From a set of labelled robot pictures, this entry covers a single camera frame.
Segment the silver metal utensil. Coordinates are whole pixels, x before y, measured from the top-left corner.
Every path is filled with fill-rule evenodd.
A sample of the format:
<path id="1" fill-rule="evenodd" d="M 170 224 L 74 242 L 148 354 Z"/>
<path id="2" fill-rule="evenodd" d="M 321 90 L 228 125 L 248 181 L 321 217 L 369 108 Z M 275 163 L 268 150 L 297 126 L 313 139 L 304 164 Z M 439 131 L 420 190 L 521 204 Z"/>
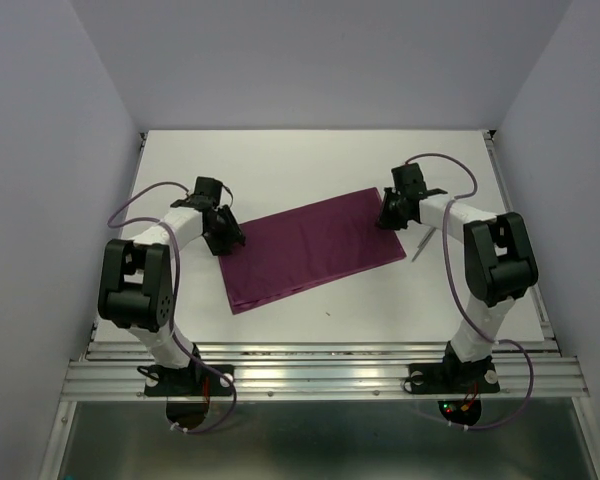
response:
<path id="1" fill-rule="evenodd" d="M 414 254 L 414 255 L 413 255 L 413 257 L 411 258 L 411 261 L 412 261 L 412 262 L 415 262 L 415 261 L 418 259 L 418 257 L 421 255 L 421 253 L 423 252 L 423 250 L 424 250 L 424 249 L 426 248 L 426 246 L 427 246 L 427 245 L 426 245 L 426 246 L 425 246 L 425 247 L 423 247 L 423 248 L 418 248 L 418 245 L 417 245 L 417 247 L 416 247 L 416 252 L 415 252 L 415 254 Z"/>

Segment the purple cloth napkin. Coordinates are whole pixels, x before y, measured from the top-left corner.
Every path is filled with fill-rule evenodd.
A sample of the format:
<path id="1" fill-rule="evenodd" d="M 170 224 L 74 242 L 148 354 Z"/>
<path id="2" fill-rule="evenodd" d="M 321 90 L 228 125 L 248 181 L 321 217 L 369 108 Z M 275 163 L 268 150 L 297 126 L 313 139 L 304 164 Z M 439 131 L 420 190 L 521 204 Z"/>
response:
<path id="1" fill-rule="evenodd" d="M 406 257 L 397 235 L 376 226 L 375 188 L 245 222 L 246 243 L 219 260 L 237 315 Z"/>

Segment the silver metal spoon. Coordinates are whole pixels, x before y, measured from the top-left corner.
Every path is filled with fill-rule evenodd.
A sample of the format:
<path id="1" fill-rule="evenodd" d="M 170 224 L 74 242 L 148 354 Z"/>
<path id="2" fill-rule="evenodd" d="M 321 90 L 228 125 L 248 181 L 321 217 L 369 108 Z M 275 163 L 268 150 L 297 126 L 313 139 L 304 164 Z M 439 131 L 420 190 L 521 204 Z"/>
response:
<path id="1" fill-rule="evenodd" d="M 426 232 L 426 234 L 424 235 L 424 237 L 421 239 L 418 248 L 423 248 L 427 245 L 427 243 L 430 241 L 431 237 L 433 236 L 433 234 L 435 233 L 436 229 L 435 228 L 429 228 L 429 230 Z"/>

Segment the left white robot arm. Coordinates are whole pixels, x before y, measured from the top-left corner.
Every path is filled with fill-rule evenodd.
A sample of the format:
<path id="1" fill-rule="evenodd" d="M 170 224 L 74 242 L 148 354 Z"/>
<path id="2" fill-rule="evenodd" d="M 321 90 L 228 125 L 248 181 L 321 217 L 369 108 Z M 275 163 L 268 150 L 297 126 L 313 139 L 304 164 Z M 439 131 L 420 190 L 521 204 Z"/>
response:
<path id="1" fill-rule="evenodd" d="M 151 185 L 131 200 L 150 191 L 174 186 L 185 196 L 174 201 L 158 219 L 138 217 L 122 222 L 113 214 L 112 229 L 137 223 L 149 228 L 130 239 L 113 239 L 104 249 L 98 294 L 98 315 L 136 337 L 157 366 L 168 369 L 168 382 L 179 393 L 195 392 L 202 382 L 199 351 L 181 334 L 175 321 L 181 276 L 181 250 L 202 238 L 215 257 L 227 256 L 246 237 L 221 198 L 230 189 L 210 177 L 196 179 L 192 189 L 174 181 Z"/>

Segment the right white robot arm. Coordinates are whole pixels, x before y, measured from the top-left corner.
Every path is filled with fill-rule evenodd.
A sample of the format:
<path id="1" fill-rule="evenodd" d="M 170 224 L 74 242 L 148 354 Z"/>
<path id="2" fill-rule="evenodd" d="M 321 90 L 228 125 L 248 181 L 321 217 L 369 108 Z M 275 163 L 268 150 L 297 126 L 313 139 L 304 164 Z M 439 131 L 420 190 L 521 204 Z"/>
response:
<path id="1" fill-rule="evenodd" d="M 393 185 L 384 189 L 376 225 L 384 230 L 405 230 L 412 223 L 442 235 L 443 260 L 450 292 L 462 322 L 449 342 L 455 355 L 440 366 L 443 384 L 462 390 L 476 378 L 473 363 L 491 355 L 496 338 L 515 302 L 524 297 L 539 277 L 535 256 L 522 216 L 515 212 L 496 214 L 464 201 L 478 191 L 474 173 L 462 162 L 440 154 L 440 159 L 458 165 L 468 175 L 467 193 L 450 195 L 426 185 L 416 158 L 391 170 Z M 469 298 L 459 298 L 451 268 L 449 241 L 463 246 L 464 278 Z"/>

